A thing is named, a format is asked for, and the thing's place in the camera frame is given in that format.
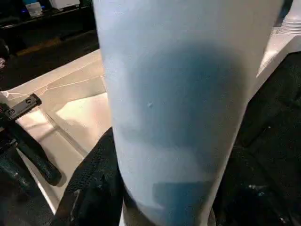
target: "black fabric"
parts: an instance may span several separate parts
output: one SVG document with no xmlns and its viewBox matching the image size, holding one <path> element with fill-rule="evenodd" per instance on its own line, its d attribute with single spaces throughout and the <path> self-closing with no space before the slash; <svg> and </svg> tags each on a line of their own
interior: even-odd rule
<svg viewBox="0 0 301 226">
<path fill-rule="evenodd" d="M 76 168 L 52 226 L 119 225 L 123 182 L 110 128 Z"/>
<path fill-rule="evenodd" d="M 237 137 L 248 147 L 279 112 L 292 107 L 301 95 L 301 54 L 289 54 L 250 101 Z"/>
<path fill-rule="evenodd" d="M 33 183 L 30 185 L 31 191 L 25 192 L 26 189 L 17 180 L 12 180 L 0 170 L 0 226 L 50 225 L 53 213 L 30 172 L 16 150 L 8 154 Z"/>
<path fill-rule="evenodd" d="M 250 101 L 214 202 L 223 226 L 301 225 L 301 53 Z"/>
</svg>

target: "white box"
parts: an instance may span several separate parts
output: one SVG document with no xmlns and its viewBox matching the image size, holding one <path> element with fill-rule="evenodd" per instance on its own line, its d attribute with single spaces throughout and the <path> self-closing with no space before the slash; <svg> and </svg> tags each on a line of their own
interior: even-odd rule
<svg viewBox="0 0 301 226">
<path fill-rule="evenodd" d="M 79 0 L 50 0 L 53 8 L 63 9 L 68 6 L 79 5 Z"/>
</svg>

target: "white object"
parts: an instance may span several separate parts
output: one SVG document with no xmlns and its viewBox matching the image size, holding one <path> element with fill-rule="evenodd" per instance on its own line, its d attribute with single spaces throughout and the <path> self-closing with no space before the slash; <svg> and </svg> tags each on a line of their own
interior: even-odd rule
<svg viewBox="0 0 301 226">
<path fill-rule="evenodd" d="M 294 0 L 290 11 L 283 20 L 283 33 L 301 34 L 301 0 Z"/>
<path fill-rule="evenodd" d="M 0 69 L 5 67 L 6 60 L 0 57 Z"/>
<path fill-rule="evenodd" d="M 79 5 L 79 0 L 50 0 L 51 6 L 56 9 Z"/>
<path fill-rule="evenodd" d="M 25 6 L 31 17 L 37 17 L 37 16 L 42 15 L 42 13 L 43 13 L 42 7 L 38 1 L 31 3 L 31 4 L 27 4 Z"/>
<path fill-rule="evenodd" d="M 133 222 L 208 224 L 281 3 L 94 1 Z"/>
</svg>

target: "white cylinder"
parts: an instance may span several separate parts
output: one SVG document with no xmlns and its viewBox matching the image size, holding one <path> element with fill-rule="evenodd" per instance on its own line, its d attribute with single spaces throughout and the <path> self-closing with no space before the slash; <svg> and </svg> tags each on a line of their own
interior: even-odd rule
<svg viewBox="0 0 301 226">
<path fill-rule="evenodd" d="M 301 34 L 301 0 L 293 0 L 291 9 L 285 16 L 280 31 Z"/>
<path fill-rule="evenodd" d="M 148 222 L 207 225 L 281 2 L 94 0 L 125 205 Z"/>
</svg>

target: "white surface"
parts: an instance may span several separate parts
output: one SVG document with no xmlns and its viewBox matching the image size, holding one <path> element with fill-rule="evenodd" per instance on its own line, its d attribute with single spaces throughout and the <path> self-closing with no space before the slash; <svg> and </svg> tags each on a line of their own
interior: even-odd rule
<svg viewBox="0 0 301 226">
<path fill-rule="evenodd" d="M 96 50 L 85 56 L 82 56 L 64 66 L 58 67 L 48 73 L 37 77 L 29 82 L 26 82 L 20 86 L 17 86 L 11 90 L 8 90 L 5 96 L 11 101 L 11 103 L 17 103 L 18 97 L 24 97 L 31 94 L 32 92 L 37 92 L 40 90 L 45 91 L 49 84 L 53 82 L 60 81 L 61 79 L 67 78 L 78 78 L 72 82 L 86 81 L 89 78 L 103 76 L 102 59 L 100 55 L 100 50 Z"/>
<path fill-rule="evenodd" d="M 42 145 L 51 162 L 63 174 L 59 185 L 51 186 L 35 166 L 25 159 L 55 211 L 75 168 L 111 126 L 107 94 L 72 101 L 59 110 L 54 120 L 50 120 L 39 109 L 26 114 L 18 122 Z"/>
</svg>

